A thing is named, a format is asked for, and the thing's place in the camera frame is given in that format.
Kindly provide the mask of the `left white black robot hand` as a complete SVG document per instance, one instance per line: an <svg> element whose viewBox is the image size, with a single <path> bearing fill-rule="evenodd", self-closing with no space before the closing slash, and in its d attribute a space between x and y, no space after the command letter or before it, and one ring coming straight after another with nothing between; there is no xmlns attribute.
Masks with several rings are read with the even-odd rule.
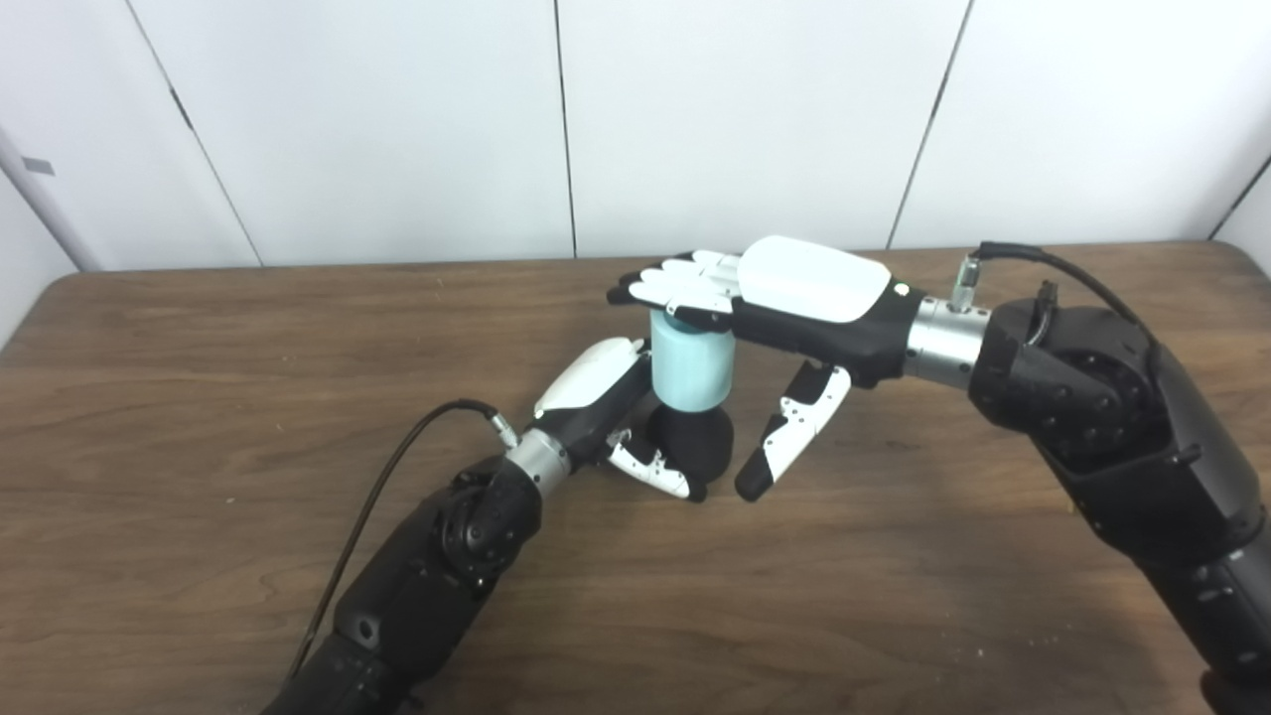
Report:
<svg viewBox="0 0 1271 715"><path fill-rule="evenodd" d="M652 354L644 340L608 338L590 345L535 403L513 458L548 498L568 476L610 465L681 500L702 503L705 488L672 469L662 451L628 422L652 390Z"/></svg>

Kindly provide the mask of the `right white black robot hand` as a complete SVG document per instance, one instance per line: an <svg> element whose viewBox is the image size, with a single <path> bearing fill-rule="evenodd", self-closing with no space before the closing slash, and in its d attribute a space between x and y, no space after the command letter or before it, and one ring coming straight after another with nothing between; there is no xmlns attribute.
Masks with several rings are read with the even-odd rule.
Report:
<svg viewBox="0 0 1271 715"><path fill-rule="evenodd" d="M697 249L622 276L609 304L805 357L733 485L754 502L822 433L852 389L900 378L924 293L845 250L771 235L740 254Z"/></svg>

